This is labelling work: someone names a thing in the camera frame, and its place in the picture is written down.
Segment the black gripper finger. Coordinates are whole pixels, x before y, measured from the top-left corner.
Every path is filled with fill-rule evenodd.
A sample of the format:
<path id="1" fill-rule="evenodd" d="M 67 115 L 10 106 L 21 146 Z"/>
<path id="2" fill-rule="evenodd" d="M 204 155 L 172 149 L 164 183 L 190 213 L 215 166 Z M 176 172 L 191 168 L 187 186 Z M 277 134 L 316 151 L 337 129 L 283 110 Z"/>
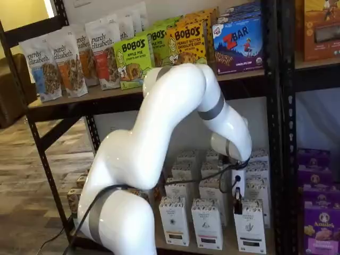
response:
<path id="1" fill-rule="evenodd" d="M 235 194 L 234 194 L 234 214 L 235 215 L 241 215 L 242 214 L 242 195 L 241 190 L 239 187 L 235 188 Z"/>

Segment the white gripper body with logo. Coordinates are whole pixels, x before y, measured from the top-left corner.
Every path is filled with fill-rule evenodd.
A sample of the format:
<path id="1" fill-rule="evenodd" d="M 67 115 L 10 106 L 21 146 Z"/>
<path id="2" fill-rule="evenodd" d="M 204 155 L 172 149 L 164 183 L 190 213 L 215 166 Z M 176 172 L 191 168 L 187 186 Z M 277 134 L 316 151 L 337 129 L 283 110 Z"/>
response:
<path id="1" fill-rule="evenodd" d="M 240 192 L 245 191 L 245 169 L 232 170 L 232 191 L 235 192 L 236 188 L 240 189 Z"/>

